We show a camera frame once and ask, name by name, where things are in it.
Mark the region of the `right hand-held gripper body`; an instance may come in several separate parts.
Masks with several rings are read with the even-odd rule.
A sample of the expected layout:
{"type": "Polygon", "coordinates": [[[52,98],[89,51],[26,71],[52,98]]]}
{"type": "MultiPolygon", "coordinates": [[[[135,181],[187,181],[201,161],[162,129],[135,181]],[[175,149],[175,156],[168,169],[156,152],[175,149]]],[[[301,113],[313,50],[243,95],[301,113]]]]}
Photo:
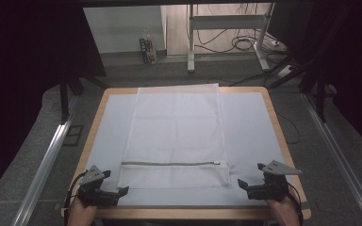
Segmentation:
{"type": "Polygon", "coordinates": [[[292,168],[281,162],[272,160],[263,169],[264,184],[251,186],[252,190],[247,192],[250,200],[276,200],[282,201],[288,194],[287,175],[299,175],[299,169],[292,168]]]}

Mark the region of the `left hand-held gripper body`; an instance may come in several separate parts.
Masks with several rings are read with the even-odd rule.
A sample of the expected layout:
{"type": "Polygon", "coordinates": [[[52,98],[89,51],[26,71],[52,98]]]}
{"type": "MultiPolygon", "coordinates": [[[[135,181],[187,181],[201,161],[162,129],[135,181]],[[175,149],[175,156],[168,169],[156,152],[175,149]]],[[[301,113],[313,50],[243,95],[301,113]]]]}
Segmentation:
{"type": "Polygon", "coordinates": [[[116,198],[112,198],[107,191],[101,189],[106,178],[96,166],[92,166],[84,175],[77,190],[77,198],[85,206],[114,206],[116,198]]]}

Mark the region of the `white mesh laundry bag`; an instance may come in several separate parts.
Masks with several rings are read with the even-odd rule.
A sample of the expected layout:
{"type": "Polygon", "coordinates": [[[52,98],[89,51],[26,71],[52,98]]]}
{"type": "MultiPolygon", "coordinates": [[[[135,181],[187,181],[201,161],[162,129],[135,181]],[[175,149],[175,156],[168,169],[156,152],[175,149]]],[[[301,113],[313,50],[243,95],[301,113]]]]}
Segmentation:
{"type": "Polygon", "coordinates": [[[219,86],[140,88],[118,186],[173,189],[229,182],[219,86]]]}

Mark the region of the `person's right hand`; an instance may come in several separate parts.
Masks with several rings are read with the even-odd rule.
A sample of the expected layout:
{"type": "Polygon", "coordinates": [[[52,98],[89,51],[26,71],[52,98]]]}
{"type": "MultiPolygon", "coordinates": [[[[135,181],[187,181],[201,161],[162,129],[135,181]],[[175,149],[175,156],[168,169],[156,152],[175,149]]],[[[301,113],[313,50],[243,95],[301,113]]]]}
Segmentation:
{"type": "Polygon", "coordinates": [[[271,209],[271,216],[280,226],[300,226],[295,201],[296,197],[292,195],[292,199],[285,197],[281,202],[266,200],[266,204],[271,209]]]}

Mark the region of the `person's left hand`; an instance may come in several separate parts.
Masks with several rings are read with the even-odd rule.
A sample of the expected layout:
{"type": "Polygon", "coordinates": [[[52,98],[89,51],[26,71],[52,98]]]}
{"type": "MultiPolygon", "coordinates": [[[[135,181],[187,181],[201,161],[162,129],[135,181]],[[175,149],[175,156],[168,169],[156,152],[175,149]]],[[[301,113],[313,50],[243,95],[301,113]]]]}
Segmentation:
{"type": "Polygon", "coordinates": [[[69,208],[67,226],[91,226],[96,212],[96,206],[84,206],[82,201],[75,197],[69,208]]]}

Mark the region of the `white table mat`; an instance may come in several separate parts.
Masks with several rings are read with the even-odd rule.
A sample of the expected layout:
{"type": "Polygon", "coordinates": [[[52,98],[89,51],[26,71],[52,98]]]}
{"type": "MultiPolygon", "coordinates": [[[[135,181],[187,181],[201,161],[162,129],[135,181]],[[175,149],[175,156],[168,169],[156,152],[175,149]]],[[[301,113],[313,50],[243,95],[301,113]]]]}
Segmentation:
{"type": "MultiPolygon", "coordinates": [[[[259,163],[284,162],[280,142],[274,132],[264,98],[254,93],[222,93],[224,132],[231,166],[230,184],[221,187],[185,189],[134,189],[119,200],[120,206],[262,206],[263,201],[250,200],[238,180],[250,185],[263,183],[259,163]]],[[[105,191],[116,191],[119,168],[127,141],[129,123],[136,96],[111,95],[105,105],[97,134],[92,140],[86,167],[95,165],[109,170],[103,184],[105,191]]]]}

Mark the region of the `wooden table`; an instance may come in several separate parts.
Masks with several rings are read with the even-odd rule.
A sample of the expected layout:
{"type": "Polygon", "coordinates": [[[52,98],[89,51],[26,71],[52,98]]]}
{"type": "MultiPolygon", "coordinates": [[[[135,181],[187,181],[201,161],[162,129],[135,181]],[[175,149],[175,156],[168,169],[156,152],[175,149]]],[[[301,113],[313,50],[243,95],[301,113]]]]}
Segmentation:
{"type": "MultiPolygon", "coordinates": [[[[106,89],[94,117],[86,144],[79,158],[75,174],[85,169],[86,162],[91,152],[93,139],[97,134],[98,123],[102,120],[105,105],[111,95],[134,94],[137,97],[136,88],[106,89]]],[[[221,87],[220,95],[228,92],[258,92],[262,95],[274,132],[280,142],[282,154],[285,161],[282,162],[290,167],[294,165],[288,145],[285,141],[280,123],[277,119],[272,100],[268,91],[262,87],[221,87]]],[[[151,220],[264,220],[271,217],[269,207],[264,203],[262,206],[110,206],[97,210],[97,217],[103,219],[151,219],[151,220]]]]}

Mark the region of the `black metal stand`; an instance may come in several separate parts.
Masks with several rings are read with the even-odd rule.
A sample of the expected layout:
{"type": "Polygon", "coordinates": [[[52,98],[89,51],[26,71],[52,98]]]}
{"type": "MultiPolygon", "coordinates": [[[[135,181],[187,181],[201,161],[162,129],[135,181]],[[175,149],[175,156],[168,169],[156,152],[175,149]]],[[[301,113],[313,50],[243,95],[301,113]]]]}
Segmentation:
{"type": "Polygon", "coordinates": [[[279,78],[275,82],[272,82],[268,85],[268,89],[278,88],[287,81],[301,74],[304,75],[304,78],[299,85],[299,91],[301,93],[308,93],[312,90],[314,85],[317,85],[317,91],[315,94],[315,112],[321,119],[321,122],[326,122],[326,118],[324,116],[325,78],[321,71],[321,59],[318,56],[313,56],[304,65],[292,70],[290,73],[282,78],[279,78]]]}
{"type": "Polygon", "coordinates": [[[64,124],[70,118],[70,106],[68,91],[70,89],[72,94],[79,96],[84,92],[84,87],[81,83],[81,78],[85,78],[94,85],[108,89],[109,85],[80,70],[75,70],[73,73],[63,73],[60,76],[60,104],[61,104],[61,123],[64,124]]]}

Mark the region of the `white power strip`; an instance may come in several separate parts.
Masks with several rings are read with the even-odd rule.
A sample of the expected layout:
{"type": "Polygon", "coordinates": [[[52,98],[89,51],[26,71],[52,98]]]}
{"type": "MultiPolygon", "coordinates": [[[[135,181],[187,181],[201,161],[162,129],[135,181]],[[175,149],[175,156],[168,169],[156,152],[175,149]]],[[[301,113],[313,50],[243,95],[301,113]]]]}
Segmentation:
{"type": "Polygon", "coordinates": [[[286,75],[288,75],[289,73],[291,73],[292,71],[295,70],[295,67],[292,66],[292,65],[287,65],[284,69],[282,69],[278,74],[277,76],[279,78],[283,78],[285,77],[286,75]]]}

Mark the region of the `dark curtain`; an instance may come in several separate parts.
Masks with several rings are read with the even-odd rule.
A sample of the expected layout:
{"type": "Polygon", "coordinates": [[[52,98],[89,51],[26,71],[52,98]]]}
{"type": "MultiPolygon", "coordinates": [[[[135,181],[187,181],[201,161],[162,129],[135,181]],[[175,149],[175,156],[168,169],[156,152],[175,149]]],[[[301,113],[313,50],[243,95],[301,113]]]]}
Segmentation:
{"type": "Polygon", "coordinates": [[[351,7],[322,61],[326,81],[337,90],[335,105],[362,136],[362,0],[309,0],[307,3],[309,13],[303,43],[293,51],[301,64],[320,48],[329,30],[327,24],[336,18],[338,9],[344,4],[351,7]]]}
{"type": "Polygon", "coordinates": [[[0,0],[0,179],[63,76],[106,74],[83,8],[0,0]]]}

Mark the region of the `pack of bottles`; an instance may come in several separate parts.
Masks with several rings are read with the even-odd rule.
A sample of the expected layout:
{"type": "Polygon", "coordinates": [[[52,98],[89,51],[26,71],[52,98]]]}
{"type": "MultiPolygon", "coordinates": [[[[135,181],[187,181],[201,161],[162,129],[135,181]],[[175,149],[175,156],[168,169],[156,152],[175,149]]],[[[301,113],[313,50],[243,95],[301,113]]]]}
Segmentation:
{"type": "Polygon", "coordinates": [[[156,63],[156,47],[150,35],[140,39],[140,51],[145,64],[156,63]]]}

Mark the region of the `white cabinet panel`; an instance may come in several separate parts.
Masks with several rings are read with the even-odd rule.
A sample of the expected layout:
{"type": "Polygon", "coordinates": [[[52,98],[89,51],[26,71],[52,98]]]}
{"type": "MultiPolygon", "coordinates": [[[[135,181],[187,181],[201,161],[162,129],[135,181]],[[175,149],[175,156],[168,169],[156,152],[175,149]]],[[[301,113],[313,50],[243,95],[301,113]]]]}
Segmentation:
{"type": "Polygon", "coordinates": [[[98,51],[137,52],[139,39],[166,49],[166,13],[161,6],[83,8],[98,51]]]}

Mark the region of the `black floor hatch frame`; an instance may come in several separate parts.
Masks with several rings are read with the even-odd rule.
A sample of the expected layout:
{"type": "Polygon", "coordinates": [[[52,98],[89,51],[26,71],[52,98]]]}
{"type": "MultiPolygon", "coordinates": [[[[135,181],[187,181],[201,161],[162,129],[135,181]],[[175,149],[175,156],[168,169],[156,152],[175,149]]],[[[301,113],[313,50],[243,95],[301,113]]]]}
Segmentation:
{"type": "Polygon", "coordinates": [[[84,126],[83,125],[72,125],[64,138],[63,145],[69,147],[75,147],[78,145],[84,126]]]}

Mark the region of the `aluminium rail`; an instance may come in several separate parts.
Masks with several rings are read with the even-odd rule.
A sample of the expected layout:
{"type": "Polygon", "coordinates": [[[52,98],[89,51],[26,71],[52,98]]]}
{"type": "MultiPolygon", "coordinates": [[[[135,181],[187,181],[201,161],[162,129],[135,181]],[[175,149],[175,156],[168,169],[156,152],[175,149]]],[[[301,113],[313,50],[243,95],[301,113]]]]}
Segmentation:
{"type": "Polygon", "coordinates": [[[358,177],[354,173],[351,165],[348,163],[345,155],[340,149],[337,141],[335,140],[334,135],[330,131],[326,122],[323,122],[320,116],[317,114],[315,109],[315,101],[311,97],[310,94],[302,94],[301,95],[306,108],[316,124],[326,146],[330,151],[331,155],[334,158],[334,161],[337,164],[338,169],[340,170],[343,178],[345,179],[348,188],[351,190],[356,203],[358,204],[361,212],[362,212],[362,183],[359,181],[358,177]]]}
{"type": "Polygon", "coordinates": [[[48,146],[48,149],[46,150],[46,153],[33,178],[33,181],[27,190],[18,212],[10,226],[26,226],[30,220],[37,205],[38,199],[46,184],[48,176],[54,166],[58,152],[73,122],[75,110],[78,107],[79,101],[80,98],[78,96],[74,96],[71,99],[69,103],[69,116],[58,126],[56,132],[54,133],[54,136],[48,146]]]}

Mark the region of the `white metal desk frame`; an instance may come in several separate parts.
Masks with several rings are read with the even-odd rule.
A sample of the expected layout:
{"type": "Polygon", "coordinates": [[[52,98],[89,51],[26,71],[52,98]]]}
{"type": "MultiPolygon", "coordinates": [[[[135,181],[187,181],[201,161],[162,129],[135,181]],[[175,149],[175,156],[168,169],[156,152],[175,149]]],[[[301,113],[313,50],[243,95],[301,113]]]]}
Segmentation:
{"type": "Polygon", "coordinates": [[[194,65],[194,32],[197,30],[213,30],[213,29],[259,29],[260,34],[254,42],[258,62],[264,72],[270,70],[267,59],[262,50],[262,44],[267,32],[267,28],[272,16],[274,3],[270,3],[267,11],[263,14],[254,15],[218,15],[218,16],[196,16],[193,12],[193,5],[189,5],[189,51],[188,51],[188,72],[195,71],[194,65]]]}

